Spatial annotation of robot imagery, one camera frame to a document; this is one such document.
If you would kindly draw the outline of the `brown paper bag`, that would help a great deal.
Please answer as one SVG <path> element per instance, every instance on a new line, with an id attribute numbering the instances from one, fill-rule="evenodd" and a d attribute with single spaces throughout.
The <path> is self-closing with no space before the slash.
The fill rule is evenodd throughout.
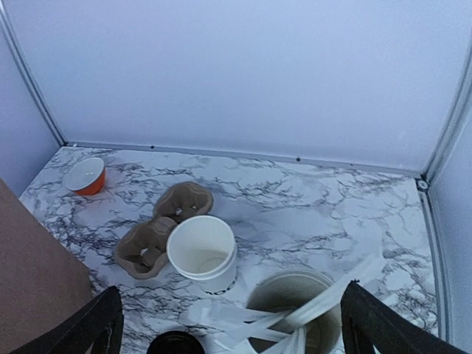
<path id="1" fill-rule="evenodd" d="M 88 269 L 1 184 L 1 352 L 36 339 L 87 304 Z"/>

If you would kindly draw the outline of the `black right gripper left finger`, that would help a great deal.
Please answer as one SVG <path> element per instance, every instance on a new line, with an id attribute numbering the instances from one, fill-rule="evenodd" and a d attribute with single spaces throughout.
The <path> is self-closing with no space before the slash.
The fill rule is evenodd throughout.
<path id="1" fill-rule="evenodd" d="M 119 353 L 124 315 L 112 286 L 40 339 L 39 353 Z"/>

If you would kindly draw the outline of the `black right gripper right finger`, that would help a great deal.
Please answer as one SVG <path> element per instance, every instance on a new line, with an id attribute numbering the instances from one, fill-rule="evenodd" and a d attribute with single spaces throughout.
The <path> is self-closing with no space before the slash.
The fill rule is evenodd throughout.
<path id="1" fill-rule="evenodd" d="M 351 281 L 341 298 L 346 353 L 450 353 L 463 351 L 413 325 Z"/>

